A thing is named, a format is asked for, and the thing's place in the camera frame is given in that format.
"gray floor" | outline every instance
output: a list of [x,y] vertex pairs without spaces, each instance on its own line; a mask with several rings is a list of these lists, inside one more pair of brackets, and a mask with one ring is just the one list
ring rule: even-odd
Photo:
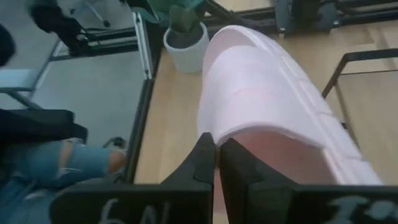
[[[72,0],[59,2],[66,11],[76,4]],[[130,9],[117,0],[96,3],[95,8],[112,29],[133,25]],[[21,1],[0,1],[0,21],[18,48],[7,67],[40,68],[57,37],[36,28]],[[89,11],[79,21],[85,27],[102,27]],[[43,108],[75,112],[76,122],[89,129],[88,143],[102,145],[114,136],[129,139],[143,81],[138,52],[54,62],[33,101]],[[0,97],[0,108],[20,107],[8,96]]]

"white pot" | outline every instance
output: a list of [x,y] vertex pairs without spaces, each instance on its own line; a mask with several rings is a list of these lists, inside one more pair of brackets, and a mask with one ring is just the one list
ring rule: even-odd
[[163,43],[166,50],[173,58],[175,68],[179,72],[193,73],[199,72],[202,69],[203,59],[209,45],[209,35],[207,33],[207,28],[203,23],[200,23],[200,27],[203,30],[201,39],[194,45],[184,49],[176,49],[167,43],[167,36],[170,34],[170,29],[167,29],[163,36]]

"blue jeans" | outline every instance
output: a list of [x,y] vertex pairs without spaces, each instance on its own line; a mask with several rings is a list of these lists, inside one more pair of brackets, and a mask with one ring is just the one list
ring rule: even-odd
[[51,223],[49,206],[57,192],[107,174],[112,150],[72,144],[63,167],[60,156],[65,141],[16,144],[5,149],[1,162],[5,173],[0,176],[2,223]]

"handwritten label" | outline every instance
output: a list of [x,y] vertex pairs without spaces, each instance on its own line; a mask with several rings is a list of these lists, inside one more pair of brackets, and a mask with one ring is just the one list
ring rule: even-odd
[[[369,205],[365,209],[360,205]],[[378,200],[371,203],[368,198],[352,195],[332,200],[329,206],[338,207],[333,218],[325,224],[353,224],[351,221],[354,212],[362,209],[362,214],[375,221],[384,221],[394,218],[398,221],[398,208],[394,202],[389,200]]]
[[[112,198],[109,199],[101,212],[101,220],[98,224],[126,224],[122,220],[118,218],[109,218],[109,213],[111,212],[112,207],[119,202],[119,199]],[[163,206],[163,212],[158,222],[157,212],[154,206],[147,205],[142,213],[140,224],[167,224],[169,220],[169,211],[170,211],[170,203],[165,202]]]

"black machine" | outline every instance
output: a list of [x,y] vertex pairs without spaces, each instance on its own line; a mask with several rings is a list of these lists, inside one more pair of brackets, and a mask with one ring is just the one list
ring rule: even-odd
[[[392,2],[396,1],[275,0],[274,7],[231,12],[206,0],[204,7],[211,16],[203,22],[210,37],[228,24],[250,27],[263,34],[287,36],[329,32],[340,26],[398,19],[398,7],[386,7]],[[150,11],[145,0],[127,0],[127,3]],[[136,23],[146,25],[148,53],[154,68],[150,73],[155,77],[165,29],[141,21],[139,17],[136,20]],[[104,40],[135,37],[135,28],[94,33],[91,30],[85,32],[78,26],[76,35],[67,35],[67,40],[57,33],[69,46],[70,54],[50,57],[50,61],[137,51],[140,46],[140,37],[129,42],[98,44]],[[339,72],[333,76],[324,96],[335,84]],[[147,80],[142,90],[140,105],[144,108],[137,112],[130,140],[132,146],[129,146],[129,163],[123,177],[113,184],[68,188],[50,207],[55,224],[212,223],[216,161],[219,161],[228,220],[232,224],[398,222],[398,187],[300,185],[257,159],[233,139],[224,143],[217,154],[208,133],[201,136],[190,155],[161,184],[133,184],[153,83],[154,79]]]

